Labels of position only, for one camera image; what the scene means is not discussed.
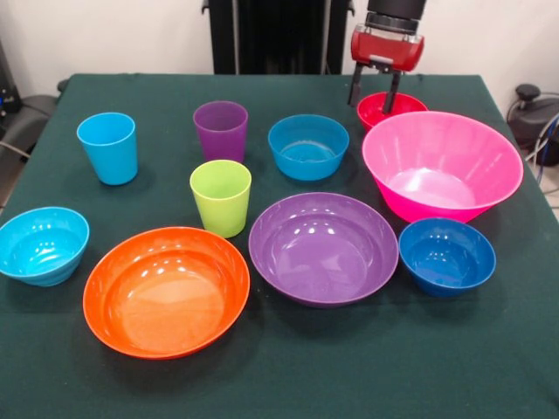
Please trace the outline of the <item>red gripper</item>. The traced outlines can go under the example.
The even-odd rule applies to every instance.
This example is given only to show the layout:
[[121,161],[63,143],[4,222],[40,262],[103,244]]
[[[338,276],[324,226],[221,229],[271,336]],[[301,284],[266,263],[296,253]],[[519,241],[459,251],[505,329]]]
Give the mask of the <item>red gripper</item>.
[[401,72],[416,68],[424,51],[424,37],[370,28],[364,24],[355,27],[351,38],[351,56],[356,62],[349,85],[348,105],[356,106],[361,96],[363,66],[387,66],[395,70],[390,89],[386,93],[383,113],[392,113],[401,79]]

